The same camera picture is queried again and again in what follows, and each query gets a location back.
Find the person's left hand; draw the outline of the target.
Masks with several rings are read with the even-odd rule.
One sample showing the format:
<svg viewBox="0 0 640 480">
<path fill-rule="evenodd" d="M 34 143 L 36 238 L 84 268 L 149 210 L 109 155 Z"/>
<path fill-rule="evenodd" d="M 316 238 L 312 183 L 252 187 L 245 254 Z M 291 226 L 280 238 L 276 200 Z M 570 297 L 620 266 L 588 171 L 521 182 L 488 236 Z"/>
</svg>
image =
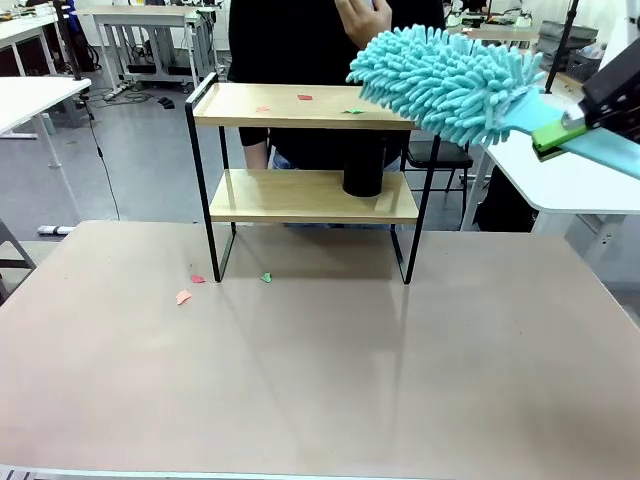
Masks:
<svg viewBox="0 0 640 480">
<path fill-rule="evenodd" d="M 392 9 L 385 0 L 335 0 L 334 3 L 345 33 L 359 49 L 391 29 Z"/>
</svg>

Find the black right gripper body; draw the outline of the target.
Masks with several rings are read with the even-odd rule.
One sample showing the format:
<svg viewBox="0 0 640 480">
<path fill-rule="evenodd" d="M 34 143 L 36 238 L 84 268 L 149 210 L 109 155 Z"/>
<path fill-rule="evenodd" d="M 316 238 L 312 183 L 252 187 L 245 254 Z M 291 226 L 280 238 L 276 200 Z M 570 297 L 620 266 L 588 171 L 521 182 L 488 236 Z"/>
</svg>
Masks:
<svg viewBox="0 0 640 480">
<path fill-rule="evenodd" d="M 605 128 L 639 140 L 639 48 L 627 47 L 582 86 L 589 129 Z"/>
</svg>

